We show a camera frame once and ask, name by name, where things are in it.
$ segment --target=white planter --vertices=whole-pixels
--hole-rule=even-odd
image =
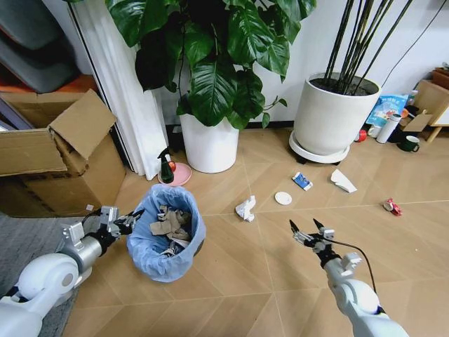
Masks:
[[[362,87],[375,92],[347,96],[313,86],[315,74],[305,81],[295,120],[295,138],[307,151],[327,156],[345,151],[352,144],[380,95],[380,87],[368,80]]]
[[[224,118],[217,126],[204,126],[190,114],[180,116],[189,165],[204,173],[217,173],[234,165],[239,130]]]

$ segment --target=blue garbage bag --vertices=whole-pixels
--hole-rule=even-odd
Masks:
[[[192,226],[183,226],[192,240],[183,251],[175,256],[160,255],[170,246],[165,235],[153,235],[149,224],[158,220],[160,205],[173,210],[180,209],[191,213]],[[154,185],[136,207],[136,211],[145,209],[136,222],[133,233],[128,237],[128,251],[134,264],[154,281],[173,282],[181,278],[192,266],[194,254],[206,237],[206,226],[199,213],[195,198],[183,187]]]

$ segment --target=green mug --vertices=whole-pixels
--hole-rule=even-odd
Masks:
[[[417,152],[420,149],[420,140],[414,136],[407,136],[398,144],[398,147],[406,152]]]

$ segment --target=black cord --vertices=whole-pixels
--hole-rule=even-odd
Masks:
[[[81,220],[81,224],[84,225],[84,223],[86,222],[87,219],[89,219],[89,217],[91,216],[98,216],[101,213],[101,209],[96,209],[94,210],[94,212],[90,212],[87,216],[84,217],[83,220]]]
[[[321,235],[321,238],[322,238],[323,240],[332,242],[333,244],[340,244],[340,245],[342,245],[342,246],[351,247],[351,248],[354,248],[354,249],[357,249],[358,251],[360,251],[360,252],[362,253],[363,257],[364,257],[365,260],[366,260],[366,264],[368,265],[368,269],[370,270],[371,282],[373,283],[373,290],[374,290],[375,293],[377,293],[377,291],[376,291],[376,284],[375,284],[375,282],[374,282],[373,271],[371,270],[371,264],[370,264],[370,261],[368,260],[368,257],[366,256],[366,254],[365,254],[364,251],[362,251],[362,250],[361,250],[359,247],[357,247],[357,246],[353,246],[352,244],[345,244],[344,242],[338,242],[338,241],[334,241],[334,240],[329,240],[329,239],[326,239],[325,237],[323,237],[322,235]]]
[[[436,16],[441,12],[441,9],[445,5],[446,1],[447,0],[443,1],[443,3],[441,4],[440,8],[437,10],[437,12],[434,15],[434,17],[432,18],[432,20],[430,20],[429,24],[424,28],[422,33],[418,36],[418,38],[415,40],[415,42],[413,42],[413,44],[410,46],[410,48],[406,50],[406,52],[402,55],[402,57],[399,59],[399,61],[396,62],[396,64],[392,67],[392,69],[390,70],[390,72],[387,75],[387,78],[385,79],[384,83],[382,84],[382,87],[386,84],[386,82],[388,81],[388,78],[390,77],[391,73],[396,69],[398,64],[405,58],[405,56],[408,54],[408,52],[413,48],[413,46],[421,39],[422,35],[424,35],[424,33],[427,31],[427,28],[429,28],[430,25],[432,24],[432,22],[436,19]]]

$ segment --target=carpet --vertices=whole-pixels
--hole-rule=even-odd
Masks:
[[[14,286],[31,260],[55,252],[62,239],[60,224],[71,224],[77,220],[80,218],[21,219],[0,213],[0,296]],[[47,314],[39,337],[62,335],[76,293]]]

